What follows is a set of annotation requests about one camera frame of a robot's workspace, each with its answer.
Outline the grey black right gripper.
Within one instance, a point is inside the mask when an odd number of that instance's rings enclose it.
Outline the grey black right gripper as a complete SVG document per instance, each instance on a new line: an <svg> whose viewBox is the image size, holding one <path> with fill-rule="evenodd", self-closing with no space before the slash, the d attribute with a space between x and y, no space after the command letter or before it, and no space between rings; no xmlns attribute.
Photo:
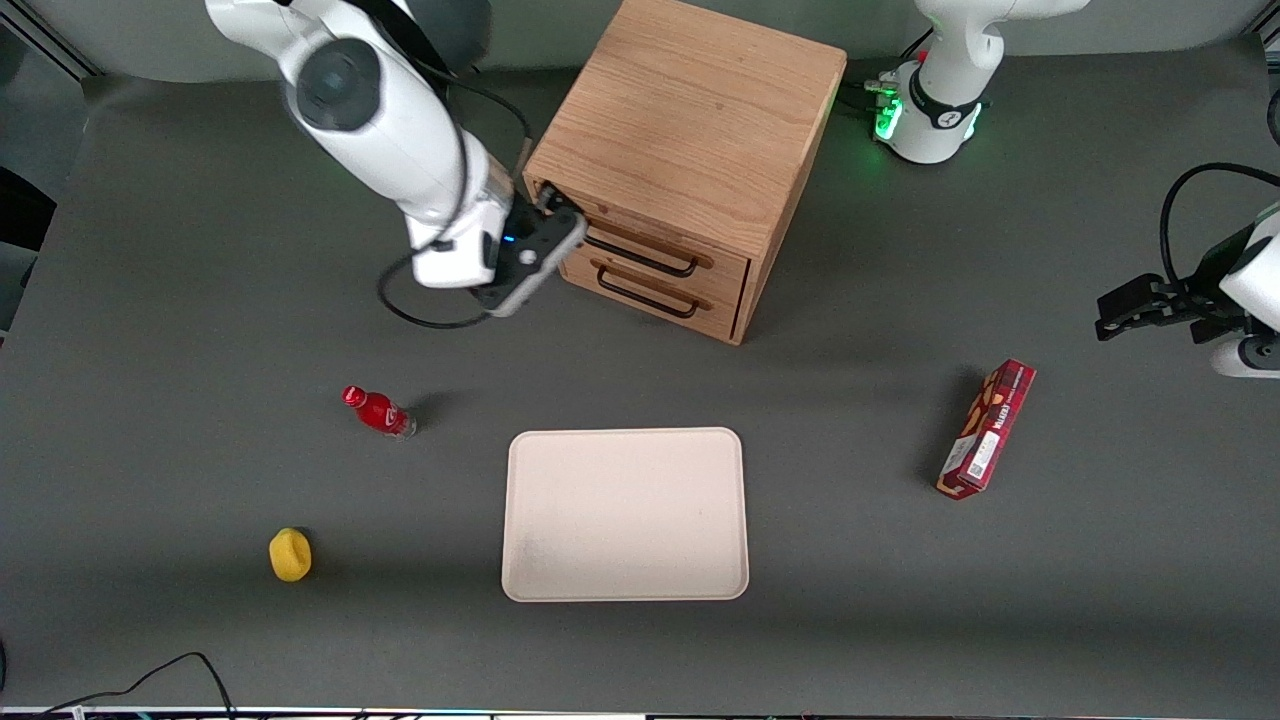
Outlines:
<svg viewBox="0 0 1280 720"><path fill-rule="evenodd" d="M532 293L582 242L588 215L554 184L541 184L538 206L516 205L502 232L485 234L483 260L493 279L472 288L472 296L490 316L518 311Z"/></svg>

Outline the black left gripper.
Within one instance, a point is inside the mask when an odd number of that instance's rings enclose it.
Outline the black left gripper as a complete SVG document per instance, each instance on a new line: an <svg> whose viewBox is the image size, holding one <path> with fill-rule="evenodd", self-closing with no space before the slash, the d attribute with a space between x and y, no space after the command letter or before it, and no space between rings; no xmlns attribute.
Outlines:
<svg viewBox="0 0 1280 720"><path fill-rule="evenodd" d="M1139 327L1188 324L1193 341L1213 341L1248 329L1245 314L1192 293L1180 281L1147 273L1146 283L1125 283L1096 300L1094 336L1107 342Z"/></svg>

